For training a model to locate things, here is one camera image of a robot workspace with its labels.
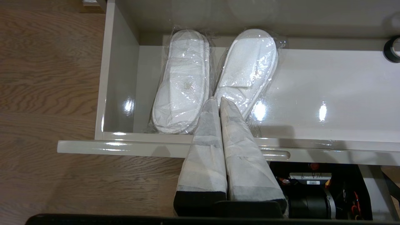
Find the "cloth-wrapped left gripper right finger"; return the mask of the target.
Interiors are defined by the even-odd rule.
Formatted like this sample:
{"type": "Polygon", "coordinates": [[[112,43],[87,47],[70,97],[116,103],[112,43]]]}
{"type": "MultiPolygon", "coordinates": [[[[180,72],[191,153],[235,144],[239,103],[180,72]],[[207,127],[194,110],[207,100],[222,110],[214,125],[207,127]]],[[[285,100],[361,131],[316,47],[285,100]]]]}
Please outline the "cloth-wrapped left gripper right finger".
{"type": "Polygon", "coordinates": [[[230,201],[274,201],[285,213],[288,203],[269,164],[238,107],[224,97],[220,121],[230,201]]]}

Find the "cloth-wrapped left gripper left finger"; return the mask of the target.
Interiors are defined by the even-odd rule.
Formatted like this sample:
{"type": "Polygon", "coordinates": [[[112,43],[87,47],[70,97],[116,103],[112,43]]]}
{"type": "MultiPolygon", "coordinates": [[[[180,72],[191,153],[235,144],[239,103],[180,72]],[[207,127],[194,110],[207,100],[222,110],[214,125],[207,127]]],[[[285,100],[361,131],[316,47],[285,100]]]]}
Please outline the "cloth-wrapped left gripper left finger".
{"type": "Polygon", "coordinates": [[[218,102],[208,99],[200,113],[174,196],[181,217],[212,217],[214,205],[227,200],[227,177],[218,102]]]}

